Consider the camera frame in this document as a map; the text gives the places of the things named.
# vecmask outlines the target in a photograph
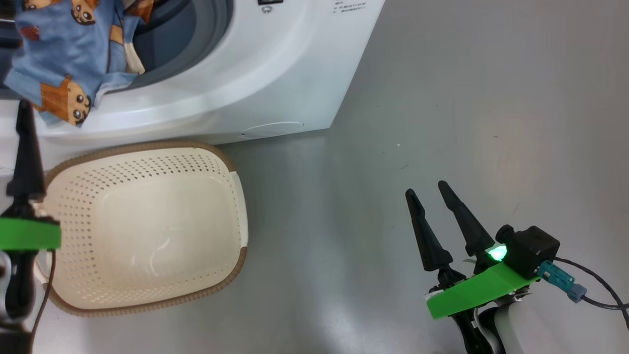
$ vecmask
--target blue cartoon-print fabric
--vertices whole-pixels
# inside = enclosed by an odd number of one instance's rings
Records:
[[[17,0],[23,37],[4,84],[48,124],[81,126],[106,91],[131,84],[125,44],[140,20],[122,0]]]

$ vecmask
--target green led light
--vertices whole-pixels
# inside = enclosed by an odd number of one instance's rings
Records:
[[[489,251],[489,255],[491,256],[491,258],[495,259],[496,261],[502,261],[504,256],[507,255],[507,246],[505,245],[498,246],[492,249],[491,251]]]

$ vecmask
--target white plastic basket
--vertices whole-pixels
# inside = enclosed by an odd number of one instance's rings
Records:
[[[240,179],[197,142],[120,147],[47,176],[61,221],[50,299],[78,316],[158,309],[213,294],[240,272],[247,211]]]

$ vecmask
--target cartoon bear print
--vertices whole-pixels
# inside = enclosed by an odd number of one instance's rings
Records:
[[[50,112],[72,125],[85,122],[91,109],[92,99],[85,94],[79,84],[66,75],[59,87],[41,83],[42,106],[35,106],[40,112]]]
[[[61,0],[24,0],[22,1],[22,10],[37,10],[60,2]]]
[[[155,0],[135,0],[135,2],[126,9],[126,13],[141,17],[144,23],[148,23],[155,3]]]
[[[36,42],[39,40],[39,27],[37,26],[30,26],[30,27],[24,27],[21,28],[19,30],[19,34],[22,35],[22,37],[31,40],[33,42]]]
[[[111,31],[109,33],[109,40],[116,42],[120,45],[125,45],[123,41],[123,30],[121,26],[111,25]]]
[[[72,0],[72,18],[83,26],[95,24],[94,10],[99,3],[100,0]]]

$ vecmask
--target washing machine drum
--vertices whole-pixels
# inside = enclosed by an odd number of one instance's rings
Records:
[[[1,79],[21,43],[12,2],[0,0]],[[233,0],[156,0],[149,24],[138,26],[133,39],[147,71],[127,89],[158,83],[207,57],[227,31],[232,10]],[[18,99],[18,95],[0,85],[0,100],[6,99]]]

